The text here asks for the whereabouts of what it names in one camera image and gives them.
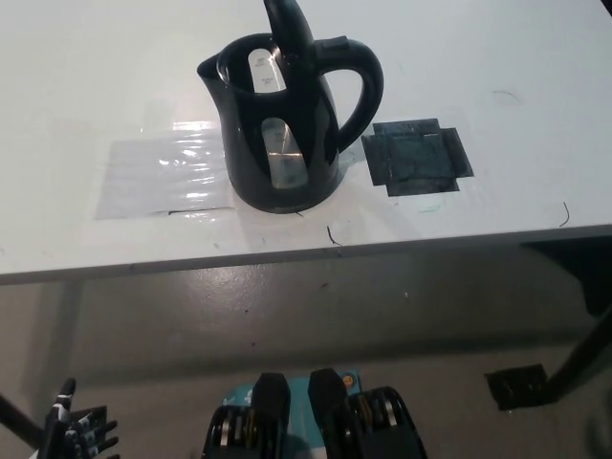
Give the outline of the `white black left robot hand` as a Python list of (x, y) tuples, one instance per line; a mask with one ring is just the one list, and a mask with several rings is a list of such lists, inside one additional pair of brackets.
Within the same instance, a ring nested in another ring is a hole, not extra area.
[(118, 422), (107, 418), (105, 405), (72, 411), (76, 388), (74, 378), (68, 378), (61, 386), (32, 458), (99, 458), (119, 442), (119, 437), (112, 434)]

